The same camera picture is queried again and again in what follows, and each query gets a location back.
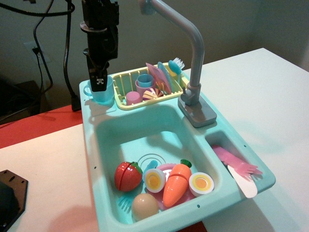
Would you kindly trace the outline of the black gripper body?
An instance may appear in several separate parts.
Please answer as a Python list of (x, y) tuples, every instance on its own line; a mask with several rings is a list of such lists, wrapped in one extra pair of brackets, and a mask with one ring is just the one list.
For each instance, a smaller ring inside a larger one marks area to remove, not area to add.
[(83, 24), (83, 32), (87, 34), (88, 56), (98, 69), (107, 69), (109, 61), (118, 57), (118, 28), (107, 26), (94, 29)]

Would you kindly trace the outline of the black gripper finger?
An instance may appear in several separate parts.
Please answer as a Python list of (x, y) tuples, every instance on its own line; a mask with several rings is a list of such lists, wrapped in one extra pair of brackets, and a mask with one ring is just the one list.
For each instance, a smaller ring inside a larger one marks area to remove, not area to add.
[(87, 58), (89, 80), (93, 92), (106, 91), (107, 89), (107, 72), (100, 66), (93, 63), (91, 58)]

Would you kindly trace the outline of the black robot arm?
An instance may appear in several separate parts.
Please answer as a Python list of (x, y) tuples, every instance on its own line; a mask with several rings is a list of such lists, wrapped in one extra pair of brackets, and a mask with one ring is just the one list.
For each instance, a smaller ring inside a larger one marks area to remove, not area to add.
[(81, 30), (87, 36), (86, 56), (93, 92), (106, 91), (109, 61), (118, 57), (119, 5), (110, 0), (83, 0)]

